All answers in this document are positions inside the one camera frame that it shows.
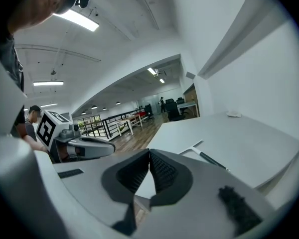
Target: white table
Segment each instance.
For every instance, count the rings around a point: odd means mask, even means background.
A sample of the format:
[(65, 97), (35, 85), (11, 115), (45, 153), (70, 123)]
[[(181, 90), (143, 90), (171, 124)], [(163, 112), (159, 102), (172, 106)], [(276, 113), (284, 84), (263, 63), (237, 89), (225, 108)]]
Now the white table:
[(195, 103), (195, 102), (189, 102), (189, 103), (177, 105), (177, 109), (178, 109), (178, 112), (180, 113), (180, 108), (186, 108), (186, 107), (191, 107), (191, 106), (196, 107), (196, 114), (197, 114), (197, 117), (199, 117), (197, 103)]
[(126, 118), (126, 119), (122, 119), (122, 120), (118, 120), (118, 121), (115, 121), (115, 122), (114, 122), (114, 123), (116, 124), (116, 127), (118, 128), (118, 132), (119, 132), (120, 136), (122, 136), (122, 133), (121, 133), (119, 124), (120, 124), (120, 123), (124, 123), (124, 122), (127, 122), (127, 123), (129, 124), (131, 133), (132, 133), (132, 135), (134, 135), (133, 127), (132, 127), (132, 122), (131, 122), (131, 121), (132, 121), (132, 120), (135, 120), (136, 125), (138, 125), (137, 118), (139, 118), (139, 120), (140, 120), (140, 126), (143, 126), (142, 121), (141, 121), (141, 117), (140, 117), (140, 115), (138, 115), (138, 114), (137, 114), (137, 115), (134, 115), (134, 116), (131, 116), (131, 117), (128, 117), (128, 118)]
[[(204, 141), (197, 146), (200, 151), (252, 188), (274, 178), (299, 152), (299, 141), (293, 137), (248, 117), (230, 118), (225, 113), (164, 123), (147, 148), (180, 153), (200, 140)], [(192, 151), (184, 156), (204, 161)], [(150, 198), (149, 175), (144, 183), (137, 195)]]

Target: wooden floor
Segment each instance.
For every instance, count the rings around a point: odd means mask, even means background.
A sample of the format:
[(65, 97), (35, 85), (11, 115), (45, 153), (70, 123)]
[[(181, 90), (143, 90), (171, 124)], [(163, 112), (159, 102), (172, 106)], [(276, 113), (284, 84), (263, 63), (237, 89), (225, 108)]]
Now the wooden floor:
[[(185, 116), (185, 119), (193, 118), (193, 115), (185, 114)], [(122, 136), (117, 136), (111, 140), (111, 143), (115, 144), (116, 147), (115, 153), (145, 149), (160, 126), (168, 122), (167, 113), (155, 115), (154, 118), (143, 122), (143, 127), (133, 127), (134, 135), (131, 134), (131, 131), (127, 130)]]

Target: person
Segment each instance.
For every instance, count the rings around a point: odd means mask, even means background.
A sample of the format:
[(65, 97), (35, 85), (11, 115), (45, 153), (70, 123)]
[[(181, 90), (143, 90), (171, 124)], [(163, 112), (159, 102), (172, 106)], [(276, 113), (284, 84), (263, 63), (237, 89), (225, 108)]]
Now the person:
[(166, 111), (165, 111), (165, 103), (164, 103), (164, 97), (161, 97), (160, 98), (160, 112), (163, 114), (163, 113), (165, 113)]
[(25, 129), (27, 135), (31, 136), (33, 140), (36, 142), (35, 130), (33, 127), (33, 123), (40, 123), (42, 118), (42, 111), (39, 106), (31, 106), (29, 109), (29, 113), (25, 119)]
[[(15, 84), (23, 91), (23, 66), (14, 47), (13, 35), (18, 30), (44, 22), (54, 13), (67, 12), (75, 0), (0, 0), (0, 5), (2, 1), (5, 9), (0, 10), (0, 61)], [(27, 134), (23, 109), (24, 107), (18, 114), (12, 131), (16, 131), (33, 150), (47, 152), (42, 144)]]

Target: black office chair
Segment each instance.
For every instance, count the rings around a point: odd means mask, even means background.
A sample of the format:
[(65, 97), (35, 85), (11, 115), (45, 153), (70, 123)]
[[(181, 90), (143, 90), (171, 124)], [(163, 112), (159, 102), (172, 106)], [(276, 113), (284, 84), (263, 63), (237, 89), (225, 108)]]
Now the black office chair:
[(151, 110), (151, 106), (150, 105), (145, 106), (144, 111), (146, 112), (146, 117), (147, 117), (146, 121), (148, 121), (148, 120), (154, 120), (154, 118), (152, 117), (153, 116), (153, 112)]
[(178, 120), (183, 120), (185, 118), (184, 115), (179, 114), (176, 102), (166, 103), (165, 109), (168, 113), (169, 121), (178, 121)]
[(168, 103), (172, 103), (172, 102), (174, 102), (174, 99), (173, 99), (173, 98), (171, 98), (171, 99), (167, 99), (165, 102), (166, 102), (167, 104), (168, 104)]
[[(176, 102), (177, 102), (178, 105), (181, 105), (181, 104), (184, 104), (184, 103), (185, 103), (185, 99), (184, 99), (184, 98), (177, 98)], [(180, 113), (181, 113), (182, 115), (184, 115), (184, 114), (188, 114), (188, 112), (185, 112), (186, 109), (188, 109), (188, 108), (187, 108), (187, 107), (185, 107), (185, 108), (180, 108)]]

